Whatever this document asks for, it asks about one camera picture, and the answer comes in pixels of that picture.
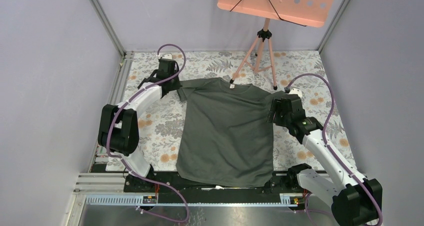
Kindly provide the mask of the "dark green t-shirt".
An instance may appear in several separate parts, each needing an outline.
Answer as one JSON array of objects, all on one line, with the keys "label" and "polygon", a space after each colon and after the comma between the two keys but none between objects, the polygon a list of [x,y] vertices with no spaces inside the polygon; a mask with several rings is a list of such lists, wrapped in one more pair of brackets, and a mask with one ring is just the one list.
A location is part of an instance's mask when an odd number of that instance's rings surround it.
[{"label": "dark green t-shirt", "polygon": [[273,100],[285,93],[220,77],[181,82],[186,113],[176,162],[179,175],[204,184],[255,188],[274,170],[274,130],[268,122]]}]

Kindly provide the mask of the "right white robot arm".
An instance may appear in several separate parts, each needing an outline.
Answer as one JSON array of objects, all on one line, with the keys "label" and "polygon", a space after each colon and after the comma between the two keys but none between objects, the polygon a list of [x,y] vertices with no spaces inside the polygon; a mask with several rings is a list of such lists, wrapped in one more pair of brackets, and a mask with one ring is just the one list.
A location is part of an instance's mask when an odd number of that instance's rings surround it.
[{"label": "right white robot arm", "polygon": [[340,226],[383,224],[382,185],[376,179],[356,170],[336,149],[322,124],[306,116],[302,100],[296,94],[274,99],[268,122],[286,128],[319,161],[329,178],[319,175],[307,164],[288,170],[287,187],[293,192],[302,189],[326,203]]}]

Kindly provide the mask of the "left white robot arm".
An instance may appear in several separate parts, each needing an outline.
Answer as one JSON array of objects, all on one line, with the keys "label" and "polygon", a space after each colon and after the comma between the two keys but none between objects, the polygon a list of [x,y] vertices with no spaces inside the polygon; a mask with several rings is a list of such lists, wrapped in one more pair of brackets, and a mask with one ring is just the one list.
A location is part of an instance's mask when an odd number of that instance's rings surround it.
[{"label": "left white robot arm", "polygon": [[135,183],[144,192],[154,188],[155,178],[149,174],[152,166],[139,149],[138,120],[153,103],[180,88],[180,70],[175,60],[160,58],[158,68],[142,80],[134,95],[117,105],[106,104],[101,111],[98,144],[137,177]]}]

